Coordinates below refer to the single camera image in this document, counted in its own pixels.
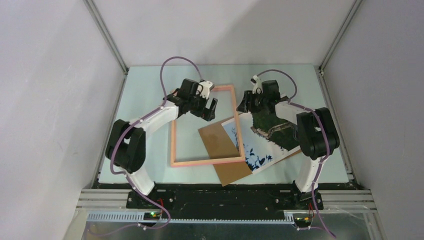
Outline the Great Wall photo print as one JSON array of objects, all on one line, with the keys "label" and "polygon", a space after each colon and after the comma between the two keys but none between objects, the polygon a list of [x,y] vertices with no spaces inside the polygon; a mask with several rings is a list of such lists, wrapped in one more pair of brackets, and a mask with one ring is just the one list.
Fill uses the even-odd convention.
[{"label": "Great Wall photo print", "polygon": [[265,110],[240,113],[245,163],[253,174],[301,151],[295,127],[288,120]]}]

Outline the clear acrylic sheet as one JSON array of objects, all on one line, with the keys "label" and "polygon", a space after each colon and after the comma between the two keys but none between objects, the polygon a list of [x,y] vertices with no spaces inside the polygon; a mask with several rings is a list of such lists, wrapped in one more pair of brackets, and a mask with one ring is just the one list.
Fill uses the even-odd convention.
[{"label": "clear acrylic sheet", "polygon": [[222,127],[230,120],[235,123],[234,92],[229,88],[214,90],[217,99],[215,119],[205,121],[191,113],[171,125],[171,165],[188,167],[241,161],[240,151]]}]

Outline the pink wooden photo frame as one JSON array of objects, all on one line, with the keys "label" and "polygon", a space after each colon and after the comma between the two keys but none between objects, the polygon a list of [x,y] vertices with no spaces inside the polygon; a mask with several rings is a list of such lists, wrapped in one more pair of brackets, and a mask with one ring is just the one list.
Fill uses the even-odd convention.
[{"label": "pink wooden photo frame", "polygon": [[238,137],[237,143],[239,148],[235,152],[229,151],[224,152],[224,150],[230,149],[230,144],[232,141],[226,140],[224,137],[229,138],[226,134],[224,128],[221,125],[221,122],[215,122],[208,126],[205,126],[200,129],[200,136],[206,137],[206,140],[209,141],[212,145],[213,153],[220,153],[219,156],[213,159],[203,159],[203,160],[190,160],[190,161],[177,161],[177,121],[173,120],[170,125],[170,166],[171,167],[191,167],[191,166],[204,166],[204,165],[215,165],[215,164],[229,164],[229,163],[239,163],[245,161],[245,152],[243,146],[243,137],[240,126],[240,117],[236,110],[236,93],[235,88],[232,84],[227,85],[217,85],[213,89],[214,92],[229,92],[231,98],[230,108],[233,113],[233,122],[235,123],[235,131]]}]

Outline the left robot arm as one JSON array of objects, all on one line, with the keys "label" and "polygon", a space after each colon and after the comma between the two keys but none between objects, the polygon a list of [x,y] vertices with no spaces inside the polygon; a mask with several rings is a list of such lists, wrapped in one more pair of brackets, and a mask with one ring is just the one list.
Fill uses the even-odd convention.
[{"label": "left robot arm", "polygon": [[132,121],[118,119],[113,123],[105,149],[110,171],[125,176],[131,187],[140,193],[138,201],[145,208],[153,208],[158,202],[158,194],[152,191],[155,183],[144,166],[147,139],[186,113],[208,122],[213,120],[218,103],[216,98],[210,98],[214,87],[211,81],[186,78],[179,88],[165,95],[159,107],[145,116]]}]

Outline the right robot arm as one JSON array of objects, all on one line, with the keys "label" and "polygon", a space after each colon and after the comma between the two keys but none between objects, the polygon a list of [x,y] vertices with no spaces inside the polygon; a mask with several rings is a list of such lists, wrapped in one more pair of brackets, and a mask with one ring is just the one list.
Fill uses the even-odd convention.
[{"label": "right robot arm", "polygon": [[311,199],[316,199],[322,168],[340,145],[330,110],[326,107],[311,109],[292,102],[280,94],[276,80],[261,81],[253,77],[250,82],[253,89],[244,92],[237,111],[252,114],[265,111],[270,116],[288,121],[295,126],[301,152],[309,158],[302,164],[290,196],[295,208],[304,209]]}]

